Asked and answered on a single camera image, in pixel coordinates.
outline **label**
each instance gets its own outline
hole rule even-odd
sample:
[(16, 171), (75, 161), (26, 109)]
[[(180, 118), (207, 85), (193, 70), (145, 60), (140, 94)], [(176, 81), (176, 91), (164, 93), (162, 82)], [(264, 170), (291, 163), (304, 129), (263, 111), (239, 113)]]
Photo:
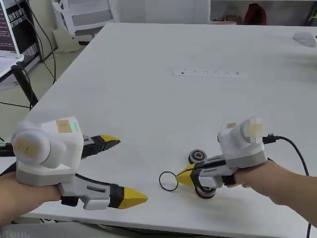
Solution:
[(262, 137), (262, 124), (251, 124), (245, 129), (246, 137)]
[(233, 122), (233, 123), (229, 123), (227, 125), (227, 128), (234, 128), (236, 126), (237, 123)]
[(13, 144), (13, 149), (24, 156), (35, 158), (39, 151), (39, 145), (37, 143), (26, 141), (22, 138), (18, 138)]
[(69, 120), (57, 120), (57, 129), (59, 133), (72, 133), (72, 129), (69, 124)]

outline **laptop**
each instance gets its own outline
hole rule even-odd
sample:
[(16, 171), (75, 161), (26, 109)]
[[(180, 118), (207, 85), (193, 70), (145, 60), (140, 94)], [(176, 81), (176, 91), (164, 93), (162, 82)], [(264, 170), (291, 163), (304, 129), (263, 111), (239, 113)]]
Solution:
[(3, 77), (13, 65), (23, 61), (24, 55), (19, 52), (3, 0), (0, 4), (0, 77)]

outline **red object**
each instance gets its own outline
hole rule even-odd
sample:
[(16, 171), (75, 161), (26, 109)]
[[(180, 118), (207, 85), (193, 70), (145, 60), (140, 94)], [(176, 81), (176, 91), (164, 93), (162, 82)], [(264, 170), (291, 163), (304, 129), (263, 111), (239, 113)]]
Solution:
[(265, 10), (257, 3), (249, 5), (246, 16), (244, 17), (244, 25), (266, 25)]

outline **socket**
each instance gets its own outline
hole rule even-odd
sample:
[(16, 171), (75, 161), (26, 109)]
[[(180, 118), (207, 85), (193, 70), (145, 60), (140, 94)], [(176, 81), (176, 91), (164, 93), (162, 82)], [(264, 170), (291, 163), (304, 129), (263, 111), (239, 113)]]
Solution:
[(229, 70), (198, 69), (198, 68), (176, 68), (175, 76), (197, 76), (197, 77), (223, 77), (223, 78), (249, 78), (247, 73)]

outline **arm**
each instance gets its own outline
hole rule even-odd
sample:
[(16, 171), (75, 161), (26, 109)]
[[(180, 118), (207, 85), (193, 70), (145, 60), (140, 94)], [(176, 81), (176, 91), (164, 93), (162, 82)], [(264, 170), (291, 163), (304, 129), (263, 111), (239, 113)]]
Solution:
[(267, 161), (235, 173), (238, 184), (251, 187), (278, 205), (285, 205), (317, 227), (317, 178), (295, 174)]
[(0, 177), (0, 226), (25, 215), (45, 202), (60, 200), (57, 186), (28, 186), (15, 179), (15, 173)]

